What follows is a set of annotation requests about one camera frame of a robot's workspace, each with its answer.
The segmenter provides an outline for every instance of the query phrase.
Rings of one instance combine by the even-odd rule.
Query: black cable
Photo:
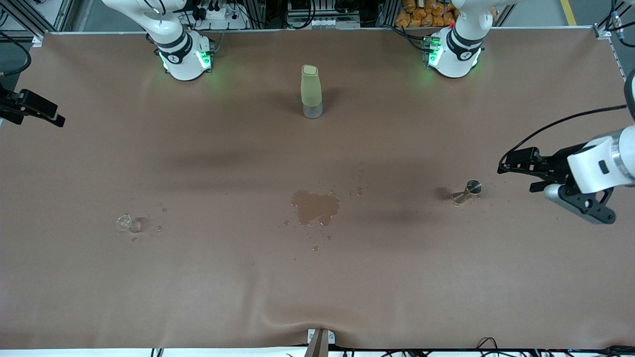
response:
[[[284,11],[282,7],[282,2],[283,0],[278,0],[278,17],[280,18],[280,22],[282,22],[282,24],[288,29],[302,30],[305,27],[309,26],[316,17],[316,12],[318,10],[318,7],[316,6],[315,0],[311,0],[311,4],[313,5],[313,14],[311,14],[311,8],[309,8],[309,18],[307,19],[307,21],[304,24],[302,24],[302,26],[300,27],[293,27],[284,19],[284,15],[283,15]]]
[[[392,26],[392,25],[379,25],[377,27],[386,27],[388,29],[393,30],[394,32],[397,32],[397,34],[399,34],[399,36],[403,36],[404,35],[401,31],[399,31],[399,29],[397,27]],[[414,36],[414,35],[410,35],[410,34],[408,34],[407,36],[409,38],[411,38],[411,39],[418,39],[419,41],[422,41],[424,39],[423,36]]]
[[[155,357],[155,356],[154,356],[154,350],[155,350],[155,349],[156,349],[156,348],[153,348],[153,349],[150,351],[150,357]],[[163,355],[163,348],[158,348],[158,349],[157,349],[157,355],[156,355],[156,357],[161,357],[162,355]]]
[[[494,348],[498,351],[498,344],[496,344],[496,340],[494,339],[494,337],[483,337],[479,341],[479,344],[476,346],[476,349],[478,350],[479,348],[483,347],[483,345],[486,344],[488,341],[491,341],[491,343],[494,344]]]
[[[608,10],[608,15],[606,16],[606,18],[600,22],[599,26],[602,26],[602,24],[604,22],[606,22],[606,25],[604,26],[604,30],[608,31],[608,26],[610,24],[609,19],[611,19],[611,16],[613,15],[613,11],[619,9],[622,5],[624,4],[624,2],[622,1],[622,3],[619,4],[619,6],[617,6],[617,8],[615,7],[615,0],[611,0],[611,9]]]
[[[410,35],[410,34],[406,33],[406,29],[405,29],[404,27],[402,27],[402,28],[401,28],[401,31],[400,31],[397,27],[395,27],[395,26],[391,26],[391,25],[380,25],[380,26],[378,26],[378,27],[387,27],[387,28],[389,28],[389,29],[393,30],[394,32],[397,32],[397,34],[399,34],[399,35],[400,35],[400,36],[402,36],[402,37],[405,37],[405,38],[408,40],[408,42],[409,42],[409,43],[410,43],[410,44],[411,44],[414,48],[418,49],[419,51],[426,52],[426,53],[432,52],[431,50],[427,50],[427,49],[425,49],[425,48],[421,48],[421,47],[417,46],[417,45],[413,42],[413,40],[414,40],[414,39],[415,39],[415,40],[417,40],[417,41],[423,41],[423,40],[424,40],[424,37]]]
[[[8,72],[0,72],[0,76],[10,76],[12,74],[18,74],[23,72],[25,69],[29,68],[29,66],[31,65],[31,55],[29,53],[29,51],[27,51],[26,48],[24,48],[18,41],[15,41],[14,39],[10,38],[9,36],[7,36],[7,34],[5,34],[3,31],[0,30],[0,36],[6,38],[7,40],[15,43],[19,48],[22,49],[22,51],[24,51],[24,53],[27,55],[27,60],[24,62],[24,64],[18,68],[18,69],[14,69],[12,71],[8,71]]]
[[[2,20],[2,16],[6,15],[6,17],[4,18],[4,20],[2,21],[2,23],[0,24],[0,27],[4,26],[4,24],[6,23],[7,20],[9,20],[9,13],[4,12],[4,10],[0,10],[0,20]]]
[[[243,10],[243,8],[241,6],[238,6],[238,9],[240,10],[240,12],[242,14],[244,14],[247,18],[249,18],[251,21],[255,22],[256,24],[258,24],[259,27],[261,27],[261,25],[267,25],[266,22],[263,21],[258,21],[256,19],[254,19],[250,14],[249,11],[245,11]],[[234,12],[236,11],[236,3],[234,2]]]
[[[620,39],[620,43],[626,47],[635,48],[635,44],[626,43],[624,39]]]
[[[610,111],[617,111],[619,109],[624,109],[626,108],[626,104],[622,104],[622,105],[614,105],[612,107],[604,107],[604,108],[599,108],[599,109],[593,109],[592,111],[585,111],[585,112],[580,112],[571,116],[568,116],[566,118],[560,119],[560,120],[556,120],[551,124],[545,125],[542,128],[536,130],[535,132],[531,133],[528,137],[522,139],[518,144],[516,144],[513,148],[511,148],[509,151],[507,151],[501,158],[500,161],[498,162],[498,167],[501,169],[505,169],[505,170],[509,170],[509,171],[514,171],[514,168],[505,168],[503,166],[503,161],[505,160],[505,158],[507,157],[507,155],[509,155],[510,153],[512,153],[513,151],[515,151],[516,149],[518,149],[521,145],[523,145],[524,143],[526,143],[527,141],[529,141],[529,139],[533,138],[534,136],[538,135],[539,133],[542,133],[543,131],[545,131],[546,129],[551,128],[552,126],[556,126],[560,123],[563,123],[567,120],[571,120],[571,119],[575,119],[578,118],[580,116],[586,116],[586,115],[590,115],[590,114],[596,114],[596,113],[602,113],[602,112],[610,112]]]
[[[404,27],[402,27],[401,30],[403,31],[403,37],[405,37],[414,48],[418,49],[421,52],[428,52],[427,50],[417,46],[414,42],[412,42],[412,38],[408,36],[408,34],[406,33],[406,29]]]
[[[185,12],[185,19],[187,19],[187,25],[190,27],[190,30],[193,30],[192,22],[190,21],[190,15],[188,15],[187,12]]]
[[[161,7],[163,8],[163,13],[161,14],[161,16],[165,15],[167,12],[165,11],[165,4],[163,4],[163,0],[159,0],[159,2],[161,3]],[[156,10],[154,8],[154,6],[150,5],[150,3],[148,3],[148,0],[144,0],[144,3],[153,11]]]

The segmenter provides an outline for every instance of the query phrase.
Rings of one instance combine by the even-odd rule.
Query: table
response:
[[[635,344],[633,192],[593,226],[496,174],[542,125],[624,103],[610,44],[545,29],[486,45],[446,79],[390,31],[230,33],[213,73],[178,82],[143,36],[46,36],[18,89],[67,122],[0,130],[0,347],[276,346],[315,327],[356,348]],[[320,71],[317,120],[303,64]],[[455,208],[469,179],[482,198]],[[336,210],[327,226],[297,223],[310,194]],[[144,232],[116,230],[126,213]]]

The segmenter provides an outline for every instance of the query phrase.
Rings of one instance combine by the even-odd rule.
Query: cable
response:
[[[245,10],[243,10],[243,7],[242,7],[242,6],[240,6],[240,5],[239,5],[239,6],[238,6],[238,9],[240,10],[240,12],[241,12],[242,14],[244,14],[244,15],[245,15],[247,18],[249,18],[252,22],[255,22],[256,24],[258,24],[258,26],[259,26],[260,28],[262,28],[262,26],[261,26],[261,25],[267,25],[267,22],[258,21],[258,20],[256,20],[256,19],[254,19],[253,17],[251,17],[251,15],[249,14],[249,11],[245,11]],[[234,12],[236,12],[236,2],[234,2]]]
[[[155,348],[153,348],[153,349],[150,351],[150,357],[155,357],[155,356],[154,356],[154,350],[155,350]],[[163,348],[158,348],[157,350],[158,350],[158,351],[157,351],[157,355],[156,355],[156,357],[161,357],[161,356],[163,355]]]
[[[214,54],[217,54],[218,51],[220,51],[220,45],[223,44],[223,38],[225,38],[225,31],[227,31],[227,29],[223,30],[223,34],[220,35],[220,41],[218,42],[218,47],[214,49]]]
[[[410,34],[406,33],[406,29],[404,27],[401,28],[401,31],[397,27],[391,26],[391,25],[380,25],[378,27],[387,27],[387,28],[393,30],[394,32],[397,32],[397,34],[399,34],[402,37],[405,37],[408,40],[408,42],[414,48],[418,49],[419,51],[426,52],[426,53],[431,52],[431,50],[428,50],[428,49],[425,49],[425,48],[421,48],[421,47],[417,46],[417,44],[415,44],[413,42],[414,39],[416,39],[417,41],[423,41],[425,37],[423,37],[423,36],[419,37],[419,36],[410,35]]]
[[[24,51],[24,53],[27,55],[27,60],[26,62],[24,62],[24,64],[18,68],[18,69],[14,69],[13,71],[8,71],[8,72],[0,72],[0,76],[10,76],[12,74],[18,74],[23,72],[25,69],[29,68],[29,66],[31,65],[31,55],[29,53],[29,51],[27,51],[26,48],[24,48],[18,41],[15,41],[14,39],[10,38],[9,36],[7,36],[3,31],[0,30],[0,36],[6,38],[7,40],[13,42],[16,44],[16,46],[18,46],[19,48],[22,49],[22,51]]]
[[[486,344],[488,341],[491,341],[491,343],[494,344],[494,348],[498,350],[498,344],[496,344],[496,340],[494,339],[494,337],[483,337],[476,346],[476,349],[483,347],[483,345]]]
[[[626,108],[626,104],[622,104],[622,105],[614,105],[612,107],[604,107],[604,108],[599,108],[599,109],[593,109],[592,111],[585,111],[585,112],[580,112],[571,116],[568,116],[566,118],[560,119],[560,120],[556,120],[551,124],[545,125],[542,128],[536,130],[535,132],[531,133],[528,137],[522,139],[518,144],[516,144],[516,146],[514,146],[513,148],[511,148],[509,151],[507,151],[501,158],[500,161],[498,162],[498,167],[500,169],[505,169],[505,170],[509,170],[511,172],[514,171],[515,168],[510,167],[510,168],[506,168],[503,165],[503,161],[505,160],[505,158],[507,157],[507,155],[509,155],[510,153],[514,152],[516,149],[518,149],[521,145],[523,145],[524,143],[526,143],[527,141],[529,141],[531,138],[533,138],[534,136],[538,135],[539,133],[542,133],[543,131],[545,131],[546,129],[551,128],[552,126],[556,126],[560,123],[564,123],[567,120],[571,120],[571,119],[575,119],[578,118],[580,116],[586,116],[586,115],[590,115],[590,114],[596,114],[596,113],[602,113],[602,112],[610,112],[610,111],[617,111],[619,109],[624,109]]]
[[[282,22],[282,24],[289,29],[302,30],[305,27],[309,26],[316,17],[316,12],[318,10],[318,7],[316,6],[315,0],[311,0],[311,4],[313,5],[313,14],[311,14],[311,8],[309,8],[309,18],[307,19],[307,21],[300,27],[294,27],[284,20],[284,16],[283,16],[284,11],[282,7],[282,2],[283,0],[278,0],[278,17],[280,18],[280,21]]]
[[[2,21],[2,23],[0,24],[0,28],[2,26],[4,26],[4,24],[6,23],[7,20],[9,20],[9,13],[4,12],[4,10],[0,10],[0,20],[2,20],[2,16],[6,15],[6,17],[4,18],[4,20]]]
[[[410,43],[410,44],[411,44],[414,48],[418,49],[418,50],[419,50],[419,51],[421,51],[421,52],[431,52],[431,51],[428,51],[428,50],[426,50],[426,49],[424,49],[424,48],[421,48],[421,47],[417,46],[414,42],[412,42],[412,38],[410,38],[410,36],[408,36],[408,34],[406,33],[406,29],[405,29],[404,27],[402,27],[402,28],[401,28],[401,30],[403,31],[403,37],[405,37],[405,38],[408,40],[408,42],[409,42],[409,43]]]
[[[394,32],[397,32],[397,34],[399,34],[399,36],[403,36],[404,35],[401,31],[399,31],[399,29],[397,27],[392,26],[392,25],[379,25],[378,27],[387,27],[388,29],[391,29]],[[411,38],[411,39],[418,39],[420,41],[424,39],[423,36],[414,36],[414,35],[410,35],[410,34],[408,34],[407,36],[409,38]]]
[[[163,8],[163,13],[160,14],[161,16],[167,14],[167,11],[165,11],[165,4],[163,4],[163,0],[159,0],[159,2],[161,3],[161,7]],[[157,10],[154,6],[150,5],[150,3],[148,3],[148,0],[144,0],[144,3],[153,11],[155,11],[156,13],[160,13],[159,10]]]
[[[630,47],[630,48],[635,48],[635,44],[626,43],[624,41],[624,39],[622,39],[622,38],[620,38],[619,40],[620,40],[620,43],[623,44],[624,46]]]

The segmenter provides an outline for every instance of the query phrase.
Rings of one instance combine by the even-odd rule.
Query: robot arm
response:
[[[427,65],[440,74],[458,78],[476,65],[483,39],[490,31],[490,8],[519,3],[522,0],[452,0],[460,10],[454,28],[445,27],[432,37],[439,38],[438,49],[426,58]]]
[[[187,0],[102,0],[106,6],[130,17],[148,32],[159,48],[163,67],[181,81],[196,79],[211,70],[210,39],[186,31],[176,14]]]
[[[635,71],[624,94],[635,118]],[[541,156],[537,147],[511,151],[498,173],[516,172],[542,179],[530,192],[544,191],[547,199],[594,224],[612,224],[615,212],[606,206],[613,188],[635,184],[635,125]]]

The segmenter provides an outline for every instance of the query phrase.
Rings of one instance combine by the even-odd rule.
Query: wet stain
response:
[[[293,194],[291,205],[298,208],[299,224],[310,227],[311,221],[317,219],[322,226],[328,226],[340,209],[340,200],[332,194],[312,194],[307,190],[299,190]]]

